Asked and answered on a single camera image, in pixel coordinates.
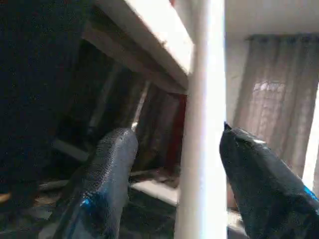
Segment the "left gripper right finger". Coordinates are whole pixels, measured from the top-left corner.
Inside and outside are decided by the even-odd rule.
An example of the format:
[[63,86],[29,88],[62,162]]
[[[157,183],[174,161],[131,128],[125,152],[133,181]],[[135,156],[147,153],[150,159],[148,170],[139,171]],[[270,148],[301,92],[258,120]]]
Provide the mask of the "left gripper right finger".
[[249,238],[319,237],[318,198],[264,141],[226,123],[219,152]]

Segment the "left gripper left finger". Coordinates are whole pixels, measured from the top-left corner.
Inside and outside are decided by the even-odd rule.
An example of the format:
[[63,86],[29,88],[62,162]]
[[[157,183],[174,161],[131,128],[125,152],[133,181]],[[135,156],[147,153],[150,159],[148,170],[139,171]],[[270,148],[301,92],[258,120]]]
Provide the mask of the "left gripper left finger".
[[130,128],[102,138],[67,183],[53,213],[55,239],[116,239],[138,140]]

